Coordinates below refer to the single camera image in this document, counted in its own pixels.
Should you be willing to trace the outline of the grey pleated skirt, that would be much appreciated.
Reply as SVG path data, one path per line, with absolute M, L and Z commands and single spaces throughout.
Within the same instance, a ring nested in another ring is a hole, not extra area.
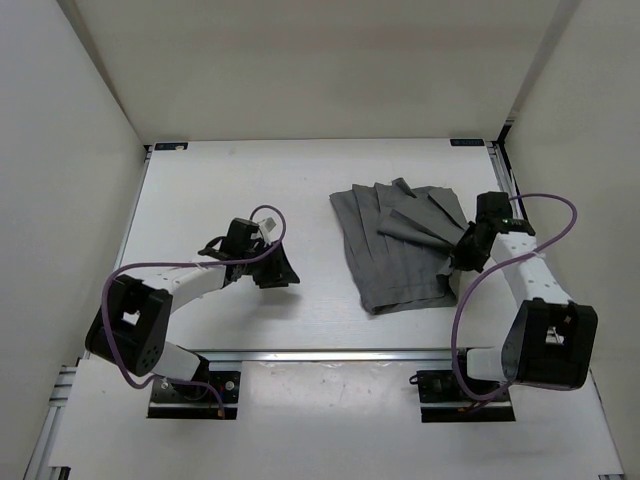
M 354 184 L 329 199 L 367 313 L 457 303 L 460 273 L 451 266 L 451 253 L 467 219 L 452 189 L 412 188 L 397 178 L 389 184 Z

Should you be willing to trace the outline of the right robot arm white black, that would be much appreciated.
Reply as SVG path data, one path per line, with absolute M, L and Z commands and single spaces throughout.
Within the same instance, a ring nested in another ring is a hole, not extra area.
M 570 200 L 551 198 L 566 205 L 571 218 L 560 233 L 539 243 L 531 224 L 514 217 L 513 197 L 505 192 L 479 195 L 476 218 L 453 250 L 453 268 L 478 275 L 454 314 L 449 387 L 474 408 L 489 404 L 513 385 L 572 391 L 586 382 L 598 316 L 593 307 L 575 302 L 546 264 L 545 250 L 562 240 L 578 219 Z M 460 350 L 464 309 L 480 284 L 496 272 L 503 273 L 516 301 L 515 319 L 502 345 Z

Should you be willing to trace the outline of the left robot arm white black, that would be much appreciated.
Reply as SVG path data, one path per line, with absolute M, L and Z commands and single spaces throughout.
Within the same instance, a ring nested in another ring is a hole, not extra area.
M 269 238 L 273 228 L 271 218 L 235 218 L 227 233 L 209 241 L 187 267 L 144 279 L 118 275 L 107 291 L 107 314 L 96 313 L 85 348 L 112 364 L 118 353 L 128 374 L 156 375 L 188 400 L 213 393 L 209 361 L 166 340 L 170 316 L 244 276 L 260 289 L 298 284 L 282 242 Z

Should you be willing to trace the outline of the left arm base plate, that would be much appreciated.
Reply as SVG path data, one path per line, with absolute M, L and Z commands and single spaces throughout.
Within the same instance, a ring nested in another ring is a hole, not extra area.
M 167 380 L 152 384 L 147 417 L 163 420 L 235 420 L 241 387 L 241 366 L 214 363 L 209 366 L 208 383 L 215 396 L 205 387 L 174 385 Z

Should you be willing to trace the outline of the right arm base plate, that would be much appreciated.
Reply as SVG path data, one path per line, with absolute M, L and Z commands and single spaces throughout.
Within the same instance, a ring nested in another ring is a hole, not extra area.
M 516 421 L 508 392 L 490 402 L 472 400 L 450 370 L 418 370 L 409 384 L 418 390 L 423 424 Z

